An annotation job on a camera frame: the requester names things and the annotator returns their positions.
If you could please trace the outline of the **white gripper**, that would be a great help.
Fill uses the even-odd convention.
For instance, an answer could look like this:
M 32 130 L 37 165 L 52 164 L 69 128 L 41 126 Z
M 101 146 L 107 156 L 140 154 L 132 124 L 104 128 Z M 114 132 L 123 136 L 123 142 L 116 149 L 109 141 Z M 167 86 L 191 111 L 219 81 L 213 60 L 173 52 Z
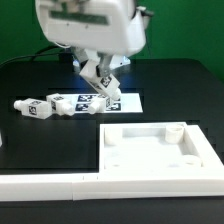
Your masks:
M 98 77 L 111 74 L 112 55 L 132 56 L 146 43 L 134 0 L 35 0 L 35 8 L 45 37 L 75 47 L 81 68 L 89 60 L 85 49 L 100 52 Z

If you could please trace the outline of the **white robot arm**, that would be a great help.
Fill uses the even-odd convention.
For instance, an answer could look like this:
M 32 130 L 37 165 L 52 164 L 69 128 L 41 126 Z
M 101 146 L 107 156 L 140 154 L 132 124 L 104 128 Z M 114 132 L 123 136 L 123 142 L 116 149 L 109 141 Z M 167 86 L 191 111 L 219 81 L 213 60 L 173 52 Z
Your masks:
M 96 60 L 102 76 L 144 48 L 154 16 L 137 0 L 35 0 L 35 9 L 48 41 L 71 48 L 81 63 Z

